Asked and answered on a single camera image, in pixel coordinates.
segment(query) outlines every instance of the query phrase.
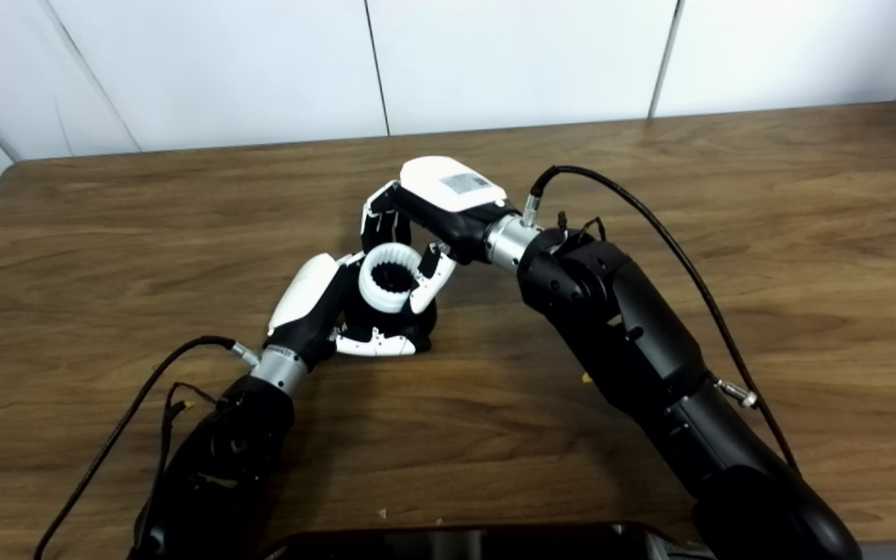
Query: wooden table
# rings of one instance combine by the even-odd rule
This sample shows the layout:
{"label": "wooden table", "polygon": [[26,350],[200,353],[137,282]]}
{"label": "wooden table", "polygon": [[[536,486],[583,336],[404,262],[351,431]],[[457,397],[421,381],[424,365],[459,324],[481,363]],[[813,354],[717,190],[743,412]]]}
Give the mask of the wooden table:
{"label": "wooden table", "polygon": [[[358,250],[367,195],[454,156],[520,204],[552,163],[614,177],[717,294],[807,480],[863,541],[896,540],[896,103],[305,145],[24,162],[0,180],[0,558],[27,558],[140,383],[196,334],[258,345],[289,280]],[[543,220],[604,217],[736,379],[656,235],[586,181]],[[266,542],[307,530],[632,519],[692,537],[691,500],[516,285],[460,268],[434,351],[338,357],[296,400]],[[199,351],[172,379],[244,372]],[[52,548],[122,558],[149,490],[163,390]],[[188,412],[179,432],[202,410]],[[746,418],[765,436],[755,414]]]}

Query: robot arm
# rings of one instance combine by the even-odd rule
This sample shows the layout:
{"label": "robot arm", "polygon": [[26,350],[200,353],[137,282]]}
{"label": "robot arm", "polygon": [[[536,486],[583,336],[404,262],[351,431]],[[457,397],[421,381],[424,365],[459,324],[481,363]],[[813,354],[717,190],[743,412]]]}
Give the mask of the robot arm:
{"label": "robot arm", "polygon": [[406,163],[371,207],[427,228],[460,263],[515,274],[523,301],[555,326],[697,499],[695,525],[719,560],[861,557],[831,508],[725,401],[736,391],[708,371],[686,327],[615,245],[579,230],[542,230],[536,198],[522,219],[500,187],[446,157]]}

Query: black cable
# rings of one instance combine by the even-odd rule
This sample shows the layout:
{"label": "black cable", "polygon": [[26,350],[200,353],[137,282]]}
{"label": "black cable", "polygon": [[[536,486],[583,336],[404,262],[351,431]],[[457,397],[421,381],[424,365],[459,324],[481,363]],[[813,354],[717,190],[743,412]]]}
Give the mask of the black cable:
{"label": "black cable", "polygon": [[44,550],[47,548],[47,543],[51,542],[51,537],[54,536],[54,532],[57,532],[58,527],[61,526],[61,522],[64,522],[65,517],[71,512],[72,507],[75,507],[75,503],[78,502],[79,497],[82,497],[82,493],[85,492],[86,486],[92,481],[93,476],[96,475],[96,471],[99,470],[100,465],[106,460],[106,456],[110,454],[114,444],[120,439],[120,435],[122,435],[124,429],[127,428],[128,423],[134,418],[135,412],[138,411],[140,404],[142,404],[145,397],[147,397],[147,393],[154,387],[154,383],[157,383],[157,380],[161,377],[161,373],[164,373],[165,369],[168,369],[171,362],[174,362],[175,359],[178,359],[182,354],[185,354],[197,346],[222,346],[223,348],[230,350],[233,348],[234,344],[235,341],[233,339],[225,337],[207,336],[190,340],[169,354],[168,357],[164,359],[164,362],[161,362],[161,364],[154,369],[154,372],[150,373],[150,377],[147,378],[143,386],[140,387],[138,396],[132,401],[131,407],[124,413],[124,417],[120,418],[120,421],[117,422],[117,426],[115,426],[113,433],[111,433],[110,436],[107,437],[106,442],[103,443],[103,449],[99,450],[96,458],[93,458],[92,462],[90,462],[88,470],[82,476],[78,485],[75,486],[75,491],[68,497],[68,501],[65,502],[64,507],[61,507],[61,511],[57,514],[57,517],[54,518],[54,521],[51,522],[47,531],[44,532],[43,537],[40,538],[40,542],[37,543],[37,548],[33,553],[34,560],[41,560],[43,558]]}
{"label": "black cable", "polygon": [[697,290],[700,292],[701,297],[704,299],[704,303],[707,304],[707,308],[711,312],[711,317],[714,318],[714,323],[718,327],[718,332],[721,333],[721,338],[725,341],[725,346],[728,347],[728,353],[732,355],[732,361],[735,362],[735,366],[739,370],[739,375],[742,376],[742,380],[746,384],[746,387],[749,387],[749,390],[758,394],[758,410],[762,412],[762,418],[765,419],[765,423],[769,426],[769,432],[772,432],[772,436],[775,437],[776,444],[778,444],[779,450],[783,453],[783,458],[785,458],[786,463],[790,465],[790,468],[799,474],[800,469],[797,467],[797,461],[793,458],[793,451],[790,449],[789,443],[786,442],[786,437],[783,435],[783,431],[779,428],[779,423],[776,422],[776,418],[772,415],[772,411],[769,410],[769,405],[767,404],[767,401],[765,401],[765,397],[762,396],[762,392],[756,386],[756,380],[753,380],[753,376],[749,373],[749,368],[746,366],[744,359],[742,359],[739,347],[735,344],[735,339],[732,338],[732,333],[725,323],[725,317],[722,315],[721,309],[718,308],[717,302],[714,301],[714,296],[711,295],[711,290],[707,287],[707,284],[704,283],[704,279],[701,278],[700,273],[697,272],[697,267],[694,266],[693,262],[690,262],[690,258],[683,252],[683,248],[680,247],[679,243],[676,242],[676,239],[672,237],[672,234],[669,234],[669,230],[666,229],[666,226],[662,226],[662,223],[655,217],[655,214],[653,214],[639,199],[635,198],[633,194],[630,194],[626,188],[616,184],[616,182],[609,180],[609,178],[604,177],[604,175],[601,175],[596,171],[586,169],[586,167],[548,167],[548,169],[534,181],[534,185],[530,188],[530,194],[540,198],[544,193],[545,185],[548,185],[548,181],[551,181],[552,178],[555,178],[555,175],[561,173],[582,175],[582,177],[590,178],[591,180],[602,184],[604,187],[611,189],[611,191],[614,191],[615,194],[624,199],[625,202],[644,216],[644,219],[648,220],[648,223],[659,233],[659,237],[662,237],[662,241],[666,242],[666,245],[668,245],[669,249],[676,255],[677,260],[680,261],[680,264],[683,265],[683,268],[686,269],[687,274],[690,275],[691,280],[693,280],[694,284],[697,286]]}
{"label": "black cable", "polygon": [[161,485],[161,481],[164,479],[164,471],[165,467],[167,467],[168,462],[168,454],[171,453],[171,425],[174,419],[178,416],[179,412],[185,411],[188,406],[183,401],[178,401],[178,403],[171,404],[172,398],[175,396],[175,391],[178,390],[178,387],[186,387],[188,390],[192,390],[193,393],[198,394],[199,397],[202,397],[203,401],[207,401],[209,404],[216,404],[216,398],[210,396],[209,393],[206,393],[205,390],[199,389],[195,385],[191,385],[191,383],[184,382],[175,382],[172,383],[171,389],[168,390],[168,394],[164,397],[164,411],[161,412],[161,446],[159,456],[157,457],[157,469],[154,471],[154,482],[152,485],[152,489],[150,489],[151,496],[157,496],[157,489]]}

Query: label sticker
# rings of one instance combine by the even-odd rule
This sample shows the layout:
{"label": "label sticker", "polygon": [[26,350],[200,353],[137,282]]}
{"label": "label sticker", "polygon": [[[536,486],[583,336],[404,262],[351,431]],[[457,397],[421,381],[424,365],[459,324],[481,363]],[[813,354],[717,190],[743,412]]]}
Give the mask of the label sticker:
{"label": "label sticker", "polygon": [[441,180],[448,185],[455,194],[466,194],[466,192],[479,191],[480,188],[493,187],[492,182],[484,180],[483,177],[476,173],[462,173],[445,177]]}

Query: robotic hand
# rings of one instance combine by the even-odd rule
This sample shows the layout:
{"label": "robotic hand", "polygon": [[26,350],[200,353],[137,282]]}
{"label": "robotic hand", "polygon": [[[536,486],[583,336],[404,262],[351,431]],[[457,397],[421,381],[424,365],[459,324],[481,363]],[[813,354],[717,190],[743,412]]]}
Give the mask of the robotic hand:
{"label": "robotic hand", "polygon": [[317,255],[296,273],[271,315],[261,357],[244,353],[254,366],[249,375],[225,391],[159,475],[136,522],[131,559],[242,557],[239,546],[256,540],[244,533],[292,428],[303,378],[334,352],[430,348],[434,296],[454,263],[425,275],[408,245],[366,249],[338,260]]}
{"label": "robotic hand", "polygon": [[388,231],[409,219],[444,243],[439,259],[515,274],[523,301],[697,500],[694,524],[719,560],[861,558],[831,508],[728,404],[724,394],[746,404],[750,396],[711,374],[638,265],[582,230],[535,226],[538,201],[532,196],[521,216],[486,177],[448,157],[420,157],[371,196],[363,223]]}

